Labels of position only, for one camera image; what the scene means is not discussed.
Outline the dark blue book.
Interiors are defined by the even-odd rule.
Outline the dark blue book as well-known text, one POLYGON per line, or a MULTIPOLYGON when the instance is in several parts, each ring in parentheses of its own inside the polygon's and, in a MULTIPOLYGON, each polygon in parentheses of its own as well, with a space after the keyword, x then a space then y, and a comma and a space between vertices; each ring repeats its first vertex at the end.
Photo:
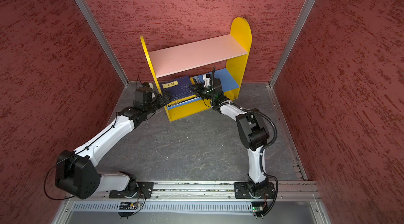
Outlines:
POLYGON ((173 81, 160 84, 162 91, 170 94, 171 103, 173 104, 196 97, 190 89, 192 85, 189 76, 180 77, 173 81))

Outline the yellow pink blue bookshelf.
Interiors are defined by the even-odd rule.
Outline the yellow pink blue bookshelf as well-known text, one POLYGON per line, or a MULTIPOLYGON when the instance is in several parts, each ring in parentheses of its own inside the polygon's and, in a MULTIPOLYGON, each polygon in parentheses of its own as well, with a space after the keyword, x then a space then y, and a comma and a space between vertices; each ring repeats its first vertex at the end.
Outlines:
POLYGON ((140 39, 159 93, 159 82, 166 76, 185 76, 189 70, 225 62, 226 67, 217 70, 224 94, 233 101, 239 97, 252 44, 251 28, 245 18, 235 18, 228 35, 152 52, 148 51, 144 37, 140 39))

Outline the yellow book with cartoon figure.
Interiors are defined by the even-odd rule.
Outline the yellow book with cartoon figure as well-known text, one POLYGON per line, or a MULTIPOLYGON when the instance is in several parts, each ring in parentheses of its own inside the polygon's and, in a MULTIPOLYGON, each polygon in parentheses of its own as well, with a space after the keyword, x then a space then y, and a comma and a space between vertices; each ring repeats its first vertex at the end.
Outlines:
POLYGON ((198 100, 200 100, 200 98, 198 96, 196 96, 196 95, 181 98, 181 99, 178 99, 178 100, 170 102, 167 105, 167 109, 173 109, 173 108, 176 108, 176 107, 179 107, 179 106, 182 106, 182 105, 186 105, 186 104, 192 103, 194 101, 198 101, 198 100))

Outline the white book with galaxy picture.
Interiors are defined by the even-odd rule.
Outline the white book with galaxy picture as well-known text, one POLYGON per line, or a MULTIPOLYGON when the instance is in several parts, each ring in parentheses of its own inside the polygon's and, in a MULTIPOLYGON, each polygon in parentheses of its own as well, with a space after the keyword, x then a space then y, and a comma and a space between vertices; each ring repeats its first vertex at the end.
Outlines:
POLYGON ((194 76, 191 79, 194 82, 194 84, 203 84, 204 85, 203 75, 194 76))

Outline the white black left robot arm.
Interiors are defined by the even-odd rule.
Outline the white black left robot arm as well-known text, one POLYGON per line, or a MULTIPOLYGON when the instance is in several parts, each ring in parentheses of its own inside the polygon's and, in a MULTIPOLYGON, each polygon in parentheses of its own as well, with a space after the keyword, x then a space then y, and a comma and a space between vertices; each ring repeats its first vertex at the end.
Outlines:
POLYGON ((135 90, 132 106, 116 113, 115 119, 95 137, 74 151, 64 150, 56 161, 55 186, 79 199, 103 192, 117 192, 125 198, 140 194, 136 177, 127 172, 98 172, 101 159, 127 134, 171 102, 167 92, 150 87, 135 90))

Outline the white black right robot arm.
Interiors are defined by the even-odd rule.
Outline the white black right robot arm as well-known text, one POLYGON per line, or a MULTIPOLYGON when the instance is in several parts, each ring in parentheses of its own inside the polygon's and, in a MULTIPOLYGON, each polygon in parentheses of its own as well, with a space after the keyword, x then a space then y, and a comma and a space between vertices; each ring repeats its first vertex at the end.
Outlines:
POLYGON ((249 172, 247 188, 253 197, 260 197, 269 188, 269 174, 265 169, 265 149, 277 139, 272 120, 258 109, 243 108, 228 98, 218 78, 191 85, 190 90, 203 101, 210 100, 210 108, 233 119, 240 140, 248 150, 249 172))

